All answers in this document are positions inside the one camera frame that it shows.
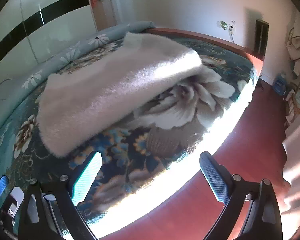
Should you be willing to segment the pink fuzzy cartoon sweater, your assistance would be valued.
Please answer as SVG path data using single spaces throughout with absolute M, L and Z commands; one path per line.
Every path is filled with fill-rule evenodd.
M 127 33 L 115 52 L 70 74 L 48 77 L 37 115 L 41 141 L 54 156 L 66 157 L 201 69 L 198 53 L 186 46 L 163 36 Z

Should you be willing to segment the hanging clothes rack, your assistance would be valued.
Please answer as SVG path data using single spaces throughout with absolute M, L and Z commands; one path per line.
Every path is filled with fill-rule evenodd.
M 286 103 L 286 126 L 300 115 L 300 21 L 296 20 L 289 31 L 286 47 L 291 59 L 293 80 L 288 84 Z

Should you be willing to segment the blue floral bed blanket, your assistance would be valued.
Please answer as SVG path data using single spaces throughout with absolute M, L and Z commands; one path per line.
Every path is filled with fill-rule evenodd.
M 7 189 L 27 189 L 72 172 L 91 151 L 102 155 L 99 172 L 78 209 L 98 237 L 147 214 L 198 171 L 200 151 L 215 153 L 249 102 L 261 68 L 246 56 L 196 38 L 170 39 L 195 50 L 220 76 L 216 84 L 189 77 L 98 133 L 66 158 L 55 158 L 39 135 L 37 114 L 46 84 L 4 87 L 19 105 L 0 128 L 0 177 Z

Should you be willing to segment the blue water bottle pack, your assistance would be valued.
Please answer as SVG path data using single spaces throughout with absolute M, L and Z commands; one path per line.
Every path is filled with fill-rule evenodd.
M 285 73 L 281 73 L 275 78 L 275 81 L 273 83 L 273 90 L 280 96 L 284 96 L 286 92 L 286 86 L 286 75 Z

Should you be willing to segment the white wardrobe with black stripe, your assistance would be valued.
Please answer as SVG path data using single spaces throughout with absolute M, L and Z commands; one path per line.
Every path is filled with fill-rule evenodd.
M 0 12 L 0 83 L 96 32 L 89 0 L 9 0 Z

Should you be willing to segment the red wooden bed frame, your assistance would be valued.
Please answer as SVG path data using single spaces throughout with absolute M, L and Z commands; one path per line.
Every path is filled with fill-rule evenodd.
M 242 57 L 247 58 L 256 69 L 258 77 L 261 76 L 263 68 L 263 57 L 257 56 L 249 48 L 231 43 L 229 41 L 223 40 L 221 38 L 216 38 L 213 36 L 196 33 L 192 31 L 185 31 L 179 29 L 170 29 L 170 28 L 149 28 L 143 31 L 144 33 L 155 34 L 155 35 L 174 35 L 178 37 L 194 38 L 196 40 L 205 41 L 219 47 L 222 47 L 226 50 L 232 51 L 235 54 L 241 55 Z

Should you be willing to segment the wall outlet with plug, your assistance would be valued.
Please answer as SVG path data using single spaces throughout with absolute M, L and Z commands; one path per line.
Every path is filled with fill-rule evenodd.
M 229 34 L 230 40 L 232 43 L 235 42 L 234 40 L 234 34 L 236 30 L 236 22 L 235 21 L 230 21 L 230 23 L 227 23 L 225 21 L 218 21 L 217 26 L 222 28 L 223 30 L 226 30 Z

